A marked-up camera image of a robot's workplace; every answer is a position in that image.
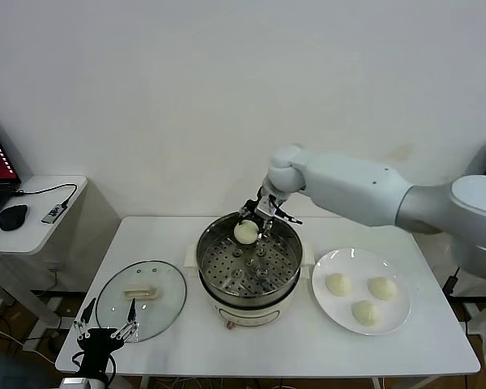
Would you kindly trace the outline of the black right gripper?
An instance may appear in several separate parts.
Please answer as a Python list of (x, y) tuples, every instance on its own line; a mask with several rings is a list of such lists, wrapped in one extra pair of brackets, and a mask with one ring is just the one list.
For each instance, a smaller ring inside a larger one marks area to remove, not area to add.
[(239, 221), (259, 219), (258, 239), (268, 239), (275, 221), (276, 209), (283, 202), (283, 192), (272, 186), (261, 186), (256, 200), (247, 200), (239, 211)]

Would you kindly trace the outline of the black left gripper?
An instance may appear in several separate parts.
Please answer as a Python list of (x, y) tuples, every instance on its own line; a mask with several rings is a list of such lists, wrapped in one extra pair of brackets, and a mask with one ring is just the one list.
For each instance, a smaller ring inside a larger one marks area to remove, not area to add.
[(92, 328), (88, 324), (94, 310), (96, 299), (92, 298), (81, 316), (74, 320), (74, 329), (78, 332), (78, 346), (83, 352), (83, 359), (77, 375), (80, 377), (106, 377), (109, 363), (113, 372), (117, 372), (117, 365), (113, 359), (113, 352), (122, 348), (124, 340), (128, 340), (138, 329), (136, 319), (136, 299), (130, 303), (126, 323), (116, 331), (115, 328)]

